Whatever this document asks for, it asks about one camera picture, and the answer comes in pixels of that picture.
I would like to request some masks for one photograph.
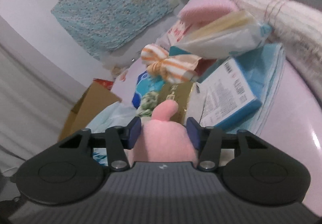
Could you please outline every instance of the pink plush toy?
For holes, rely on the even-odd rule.
[[[173,100],[166,100],[153,110],[152,119],[143,124],[141,135],[129,153],[130,163],[192,161],[196,165],[197,151],[186,128],[169,121],[177,111],[178,104]]]
[[[189,24],[207,24],[232,11],[239,11],[239,8],[230,0],[190,0],[179,12],[178,17]]]

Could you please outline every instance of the metal screw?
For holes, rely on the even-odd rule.
[[[113,161],[111,163],[111,166],[114,168],[114,169],[123,169],[127,166],[128,164],[125,162],[125,161]]]
[[[216,166],[216,164],[213,161],[202,161],[200,163],[200,167],[204,168],[204,169],[212,169]]]

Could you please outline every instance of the teal patterned cloth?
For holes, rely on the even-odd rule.
[[[102,52],[116,50],[172,11],[167,0],[59,0],[52,14],[99,59]]]

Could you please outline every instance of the plush toy ear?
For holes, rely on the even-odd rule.
[[[178,111],[179,105],[173,100],[161,102],[152,112],[152,120],[169,121]]]

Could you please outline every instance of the striped bow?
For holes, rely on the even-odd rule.
[[[194,69],[201,57],[193,54],[169,57],[169,53],[162,47],[149,44],[143,48],[141,59],[151,76],[160,75],[164,81],[175,84],[197,79]]]

